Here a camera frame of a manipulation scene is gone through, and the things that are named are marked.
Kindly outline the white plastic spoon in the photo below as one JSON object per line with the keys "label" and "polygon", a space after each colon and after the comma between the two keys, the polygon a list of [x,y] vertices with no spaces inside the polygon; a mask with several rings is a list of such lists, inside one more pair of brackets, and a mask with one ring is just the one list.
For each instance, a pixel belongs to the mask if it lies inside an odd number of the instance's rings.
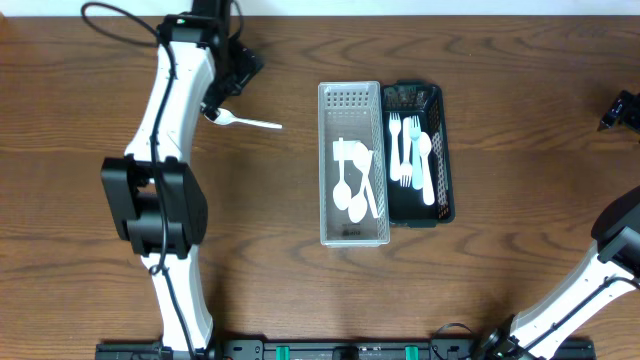
{"label": "white plastic spoon", "polygon": [[422,132],[419,137],[419,151],[422,163],[423,188],[422,199],[425,205],[431,206],[435,203],[435,194],[431,178],[429,155],[432,150],[432,142],[427,133]]}
{"label": "white plastic spoon", "polygon": [[365,198],[365,190],[369,180],[369,171],[371,167],[372,154],[370,150],[359,148],[354,155],[353,162],[358,170],[361,171],[361,185],[358,193],[352,198],[348,208],[349,219],[356,224],[362,221],[367,212],[367,200]]}
{"label": "white plastic spoon", "polygon": [[238,124],[244,124],[244,125],[267,128],[267,129],[280,130],[283,128],[283,126],[278,123],[237,117],[232,112],[224,108],[218,108],[213,115],[205,115],[205,118],[210,122],[216,125],[221,125],[221,126],[227,126],[234,123],[238,123]]}
{"label": "white plastic spoon", "polygon": [[333,200],[335,206],[344,211],[349,207],[351,201],[351,188],[345,179],[345,165],[349,159],[349,144],[343,137],[339,137],[337,145],[334,147],[334,158],[338,161],[339,178],[333,189]]}
{"label": "white plastic spoon", "polygon": [[367,213],[367,209],[371,210],[374,218],[379,217],[376,200],[369,180],[372,158],[373,152],[369,150],[365,144],[357,142],[354,145],[352,161],[355,167],[362,173],[362,178],[360,189],[351,199],[348,208],[349,218],[353,223],[361,222]]}

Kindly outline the white plastic fork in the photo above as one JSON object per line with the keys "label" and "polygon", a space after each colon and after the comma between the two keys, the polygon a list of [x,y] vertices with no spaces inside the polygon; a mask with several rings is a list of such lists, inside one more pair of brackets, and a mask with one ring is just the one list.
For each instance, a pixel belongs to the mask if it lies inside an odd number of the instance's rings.
{"label": "white plastic fork", "polygon": [[421,126],[419,117],[414,115],[411,117],[409,135],[411,139],[411,162],[412,162],[412,187],[415,190],[423,188],[423,175],[419,151],[419,139],[421,136]]}
{"label": "white plastic fork", "polygon": [[411,185],[412,178],[412,165],[410,163],[410,153],[411,153],[411,138],[410,138],[410,129],[411,129],[411,118],[405,117],[402,122],[402,162],[400,165],[400,185],[402,187],[409,187]]}
{"label": "white plastic fork", "polygon": [[400,154],[398,136],[402,129],[400,116],[396,112],[391,112],[389,116],[389,131],[391,134],[391,153],[390,153],[390,179],[399,181],[400,173]]}

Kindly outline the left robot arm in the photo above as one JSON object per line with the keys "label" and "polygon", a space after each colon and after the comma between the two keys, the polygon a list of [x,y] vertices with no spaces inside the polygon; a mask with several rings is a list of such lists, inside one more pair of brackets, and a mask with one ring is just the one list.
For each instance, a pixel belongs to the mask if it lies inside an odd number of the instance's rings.
{"label": "left robot arm", "polygon": [[213,359],[214,320],[200,279],[207,200],[190,167],[199,117],[218,119],[263,63],[231,29],[234,1],[196,1],[143,27],[158,50],[142,122],[120,158],[105,158],[101,181],[119,237],[141,257],[163,321],[160,341],[99,344],[98,359]]}

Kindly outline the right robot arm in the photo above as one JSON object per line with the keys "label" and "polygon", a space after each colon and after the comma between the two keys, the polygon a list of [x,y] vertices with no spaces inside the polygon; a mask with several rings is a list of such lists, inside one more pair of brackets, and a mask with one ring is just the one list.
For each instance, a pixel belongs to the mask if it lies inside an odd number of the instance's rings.
{"label": "right robot arm", "polygon": [[474,359],[550,359],[581,325],[639,288],[639,189],[614,200],[581,262],[554,290],[483,339]]}

